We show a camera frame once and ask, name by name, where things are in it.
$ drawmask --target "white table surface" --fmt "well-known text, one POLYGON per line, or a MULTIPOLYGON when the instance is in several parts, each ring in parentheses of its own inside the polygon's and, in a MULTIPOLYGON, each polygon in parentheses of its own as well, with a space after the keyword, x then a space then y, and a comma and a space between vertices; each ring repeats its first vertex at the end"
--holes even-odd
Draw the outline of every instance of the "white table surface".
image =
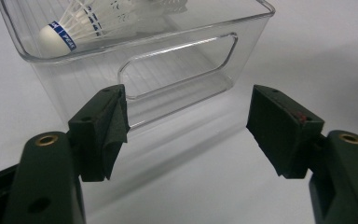
MULTIPOLYGON (((358 133, 358 1, 271 0, 233 90, 131 134, 111 181, 83 184, 88 223, 313 223, 308 182, 277 177, 245 129, 252 86, 295 98, 358 133)), ((27 139, 64 131, 0 14, 0 170, 27 139)))

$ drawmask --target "blue label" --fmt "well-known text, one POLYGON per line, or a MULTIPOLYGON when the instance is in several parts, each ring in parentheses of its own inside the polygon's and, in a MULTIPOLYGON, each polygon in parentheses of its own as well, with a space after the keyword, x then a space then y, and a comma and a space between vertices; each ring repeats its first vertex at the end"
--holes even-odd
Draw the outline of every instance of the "blue label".
POLYGON ((56 21, 49 24, 49 26, 62 38, 63 42, 65 42, 71 51, 76 49, 75 41, 68 35, 68 33, 66 33, 62 26, 60 26, 56 21))

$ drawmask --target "clear plastic container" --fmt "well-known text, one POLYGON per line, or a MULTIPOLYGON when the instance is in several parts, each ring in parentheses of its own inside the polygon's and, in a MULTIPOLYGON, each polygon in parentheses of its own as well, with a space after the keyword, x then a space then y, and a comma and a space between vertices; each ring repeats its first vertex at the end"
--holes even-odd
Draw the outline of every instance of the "clear plastic container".
POLYGON ((97 91, 122 83, 136 128, 233 87, 275 12, 263 0, 173 2, 181 2, 175 13, 136 21, 128 36, 55 58, 44 56, 38 35, 60 19, 69 0, 0 0, 0 8, 17 51, 64 122, 97 91), (158 29, 142 29, 153 25, 158 29))

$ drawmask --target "container rim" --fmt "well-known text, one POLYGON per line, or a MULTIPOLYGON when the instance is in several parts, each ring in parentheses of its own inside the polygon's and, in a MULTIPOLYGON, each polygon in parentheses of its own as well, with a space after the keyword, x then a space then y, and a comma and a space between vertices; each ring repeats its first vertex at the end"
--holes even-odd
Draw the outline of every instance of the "container rim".
POLYGON ((176 35, 183 35, 183 34, 187 34, 187 33, 191 33, 191 32, 214 28, 217 26, 224 26, 227 24, 236 24, 236 23, 241 23, 241 22, 245 22, 245 21, 252 21, 252 20, 258 20, 258 19, 262 19, 262 18, 266 18, 266 17, 272 17, 276 12, 275 7, 272 4, 270 4, 269 2, 267 2, 265 0, 255 0, 256 2, 260 3, 263 7, 265 7, 268 10, 268 12, 249 16, 249 17, 239 18, 239 19, 231 20, 231 21, 221 21, 221 22, 217 22, 214 24, 204 25, 204 26, 200 26, 200 27, 196 27, 196 28, 192 28, 192 29, 188 29, 188 30, 184 30, 184 31, 168 32, 168 33, 164 33, 161 35, 153 35, 150 37, 140 38, 140 39, 136 39, 136 40, 123 41, 123 42, 120 42, 120 43, 117 43, 114 45, 107 46, 105 48, 84 50, 84 51, 82 51, 81 54, 75 53, 75 54, 64 55, 64 56, 55 57, 55 58, 40 58, 40 57, 31 55, 30 53, 28 53, 25 50, 23 44, 20 41, 19 34, 16 31, 16 29, 14 28, 14 24, 13 24, 12 20, 10 19, 9 12, 7 10, 6 4, 4 3, 5 1, 6 0, 0 0, 0 11, 1 11, 2 17, 5 21, 5 25, 9 31, 10 37, 11 37, 12 41, 14 42, 15 48, 24 61, 26 61, 28 63, 34 63, 37 65, 58 65, 58 64, 63 64, 63 63, 69 63, 69 62, 76 61, 79 59, 93 57, 93 56, 103 54, 106 52, 111 52, 111 51, 116 51, 116 50, 120 50, 120 49, 126 49, 126 48, 137 46, 137 45, 147 44, 147 43, 153 42, 154 40, 160 40, 163 38, 168 38, 168 37, 172 37, 172 36, 176 36, 176 35))

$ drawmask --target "shuttlecock cork base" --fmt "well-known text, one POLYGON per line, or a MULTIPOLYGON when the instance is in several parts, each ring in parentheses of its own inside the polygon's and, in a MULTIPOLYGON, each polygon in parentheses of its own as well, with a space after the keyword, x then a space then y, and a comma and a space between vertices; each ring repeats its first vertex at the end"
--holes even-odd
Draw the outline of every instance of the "shuttlecock cork base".
POLYGON ((39 33, 39 44, 49 57, 59 57, 76 49, 76 43, 56 21, 45 26, 39 33))

